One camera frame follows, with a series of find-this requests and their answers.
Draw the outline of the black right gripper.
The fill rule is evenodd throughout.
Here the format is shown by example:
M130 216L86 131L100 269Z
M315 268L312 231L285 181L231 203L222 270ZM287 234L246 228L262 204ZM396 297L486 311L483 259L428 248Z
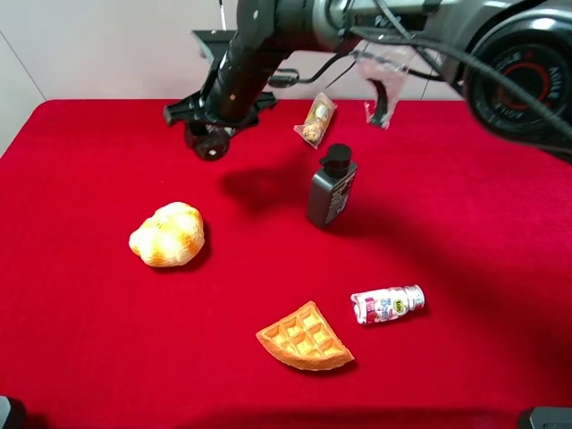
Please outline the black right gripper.
M201 93L197 91L176 103L166 105L163 110L163 117L168 126L172 126L176 122L185 122L185 143L188 148L195 148L208 136L206 125L216 126L218 137L232 139L244 130L256 127L258 115L264 110L272 110L276 105L277 98L274 94L263 91L242 120L228 121L212 111L208 111L201 103Z

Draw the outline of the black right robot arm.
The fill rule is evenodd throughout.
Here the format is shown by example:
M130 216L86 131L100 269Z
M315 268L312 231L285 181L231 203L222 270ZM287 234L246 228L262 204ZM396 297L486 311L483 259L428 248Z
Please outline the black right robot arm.
M490 133L571 158L568 1L240 1L234 30L198 30L210 62L202 88L164 109L202 159L300 83L282 63L298 51L361 59L360 43L412 48Z

